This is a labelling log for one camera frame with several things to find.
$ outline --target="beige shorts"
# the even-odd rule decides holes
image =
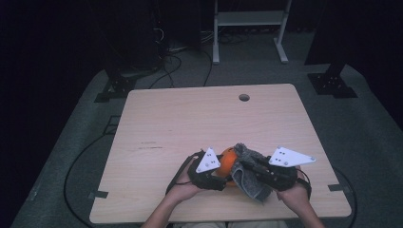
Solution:
[[[226,228],[225,222],[179,223],[174,228]],[[228,228],[287,228],[283,220],[229,222]]]

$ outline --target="person's left hand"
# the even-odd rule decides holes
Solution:
[[[171,190],[168,192],[166,195],[167,197],[172,198],[173,200],[177,202],[181,202],[184,200],[189,200],[193,198],[196,194],[205,191],[206,189],[201,189],[194,185],[189,178],[189,175],[187,175],[187,170],[189,169],[189,166],[193,163],[191,161],[182,171],[182,173],[179,175],[179,177],[176,180],[176,183]]]

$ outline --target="orange object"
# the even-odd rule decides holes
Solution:
[[[234,162],[238,156],[235,153],[234,147],[227,148],[221,154],[222,154],[222,158],[220,159],[221,166],[216,170],[216,174],[219,177],[226,178],[229,175],[231,175],[232,165],[234,165]],[[227,185],[235,186],[236,184],[233,181],[229,181],[227,182]]]

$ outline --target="white plastic piece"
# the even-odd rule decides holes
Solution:
[[[273,156],[270,158],[269,163],[275,166],[292,167],[316,161],[317,159],[314,157],[279,146]]]
[[[213,148],[208,147],[204,156],[201,159],[201,163],[196,169],[196,173],[202,173],[205,171],[209,171],[212,169],[219,168],[221,166],[219,160],[217,159],[217,155],[214,152]]]

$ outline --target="person's right hand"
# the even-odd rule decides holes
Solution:
[[[305,180],[304,176],[302,175],[301,172],[297,171],[297,176],[303,180]],[[290,208],[292,211],[294,211],[296,214],[299,214],[301,210],[304,210],[306,207],[310,207],[311,204],[308,200],[308,193],[305,187],[296,182],[294,187],[279,192],[275,190],[278,199],[282,200],[284,204]]]

